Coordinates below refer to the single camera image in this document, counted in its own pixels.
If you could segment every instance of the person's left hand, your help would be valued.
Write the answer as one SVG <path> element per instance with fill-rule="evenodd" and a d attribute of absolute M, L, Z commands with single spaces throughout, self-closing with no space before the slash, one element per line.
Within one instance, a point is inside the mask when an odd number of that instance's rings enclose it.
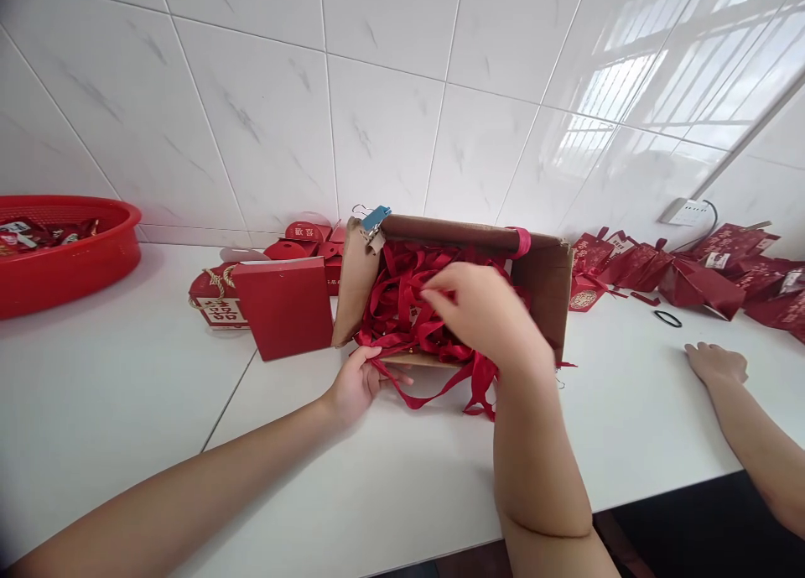
<path fill-rule="evenodd" d="M 391 381 L 381 375 L 366 360 L 382 351 L 381 347 L 358 347 L 338 371 L 335 382 L 323 398 L 332 404 L 336 415 L 344 426 L 353 425 L 368 410 L 377 392 L 384 387 L 393 387 Z M 413 379 L 395 368 L 395 377 L 410 385 Z"/>

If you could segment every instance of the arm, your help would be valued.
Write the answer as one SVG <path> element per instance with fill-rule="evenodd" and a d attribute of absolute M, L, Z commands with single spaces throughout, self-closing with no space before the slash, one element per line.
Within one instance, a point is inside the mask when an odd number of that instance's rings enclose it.
<path fill-rule="evenodd" d="M 126 490 L 25 555 L 10 574 L 167 575 L 361 417 L 381 385 L 364 362 L 379 351 L 359 348 L 321 398 Z"/>
<path fill-rule="evenodd" d="M 440 290 L 455 291 L 455 302 Z M 501 369 L 495 494 L 516 576 L 618 576 L 593 530 L 553 378 L 553 351 L 493 268 L 453 263 L 423 297 L 468 346 Z"/>
<path fill-rule="evenodd" d="M 777 521 L 805 539 L 805 450 L 746 391 L 747 365 L 741 354 L 706 343 L 686 345 L 685 351 L 740 464 Z"/>

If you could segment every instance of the electrical outlet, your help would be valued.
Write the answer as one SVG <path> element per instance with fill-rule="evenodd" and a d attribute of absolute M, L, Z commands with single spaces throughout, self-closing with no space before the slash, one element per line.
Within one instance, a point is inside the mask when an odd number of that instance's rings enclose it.
<path fill-rule="evenodd" d="M 662 223 L 673 226 L 695 226 L 708 214 L 709 205 L 701 200 L 676 199 L 662 214 Z"/>

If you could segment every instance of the ribbon pile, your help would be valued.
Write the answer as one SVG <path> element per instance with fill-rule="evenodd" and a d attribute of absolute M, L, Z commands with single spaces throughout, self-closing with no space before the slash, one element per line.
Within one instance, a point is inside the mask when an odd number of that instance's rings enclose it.
<path fill-rule="evenodd" d="M 422 299 L 420 291 L 431 277 L 454 261 L 492 266 L 511 284 L 512 280 L 504 269 L 506 260 L 522 257 L 531 247 L 528 231 L 512 229 L 520 237 L 517 252 L 497 257 L 487 257 L 472 247 L 428 247 L 418 242 L 393 240 L 386 241 L 383 246 L 382 268 L 372 287 L 355 341 L 358 345 L 383 348 L 369 362 L 391 380 L 410 409 L 422 408 L 432 399 L 447 393 L 456 384 L 472 377 L 472 394 L 464 412 L 486 413 L 491 420 L 495 420 L 495 410 L 486 399 L 486 392 L 492 385 L 492 380 L 498 377 L 497 366 L 486 356 L 462 344 L 444 325 L 433 307 Z M 530 306 L 527 291 L 518 287 L 514 289 L 526 307 Z M 439 393 L 430 398 L 415 398 L 403 392 L 397 379 L 381 362 L 384 357 L 401 351 L 412 351 L 417 346 L 426 353 L 434 354 L 440 362 L 467 362 Z"/>

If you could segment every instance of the blue clip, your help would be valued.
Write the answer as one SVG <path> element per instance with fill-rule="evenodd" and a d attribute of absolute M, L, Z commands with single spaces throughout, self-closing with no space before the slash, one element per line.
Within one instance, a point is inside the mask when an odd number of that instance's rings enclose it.
<path fill-rule="evenodd" d="M 374 236 L 380 227 L 381 221 L 392 214 L 392 210 L 383 205 L 378 206 L 372 213 L 363 218 L 363 229 L 370 237 Z"/>

